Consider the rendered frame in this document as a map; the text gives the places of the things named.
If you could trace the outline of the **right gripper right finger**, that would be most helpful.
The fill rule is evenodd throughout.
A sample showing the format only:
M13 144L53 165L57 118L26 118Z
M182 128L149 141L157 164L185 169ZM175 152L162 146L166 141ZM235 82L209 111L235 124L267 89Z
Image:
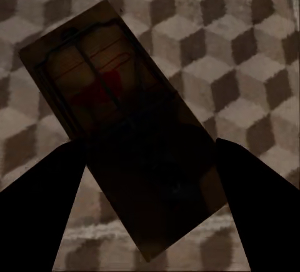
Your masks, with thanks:
M300 191L226 139L214 163L251 272L300 272Z

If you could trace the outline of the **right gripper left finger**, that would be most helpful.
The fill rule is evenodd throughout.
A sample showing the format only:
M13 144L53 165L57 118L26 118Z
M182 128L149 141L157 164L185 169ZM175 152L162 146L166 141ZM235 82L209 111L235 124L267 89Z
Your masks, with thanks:
M0 272L52 271L86 162L65 143L0 193Z

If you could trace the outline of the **mousetrap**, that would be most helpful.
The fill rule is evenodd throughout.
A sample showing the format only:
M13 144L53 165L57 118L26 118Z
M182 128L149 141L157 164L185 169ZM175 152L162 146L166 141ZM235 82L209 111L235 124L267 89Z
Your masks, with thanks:
M147 264L228 203L215 142L108 0L16 53Z

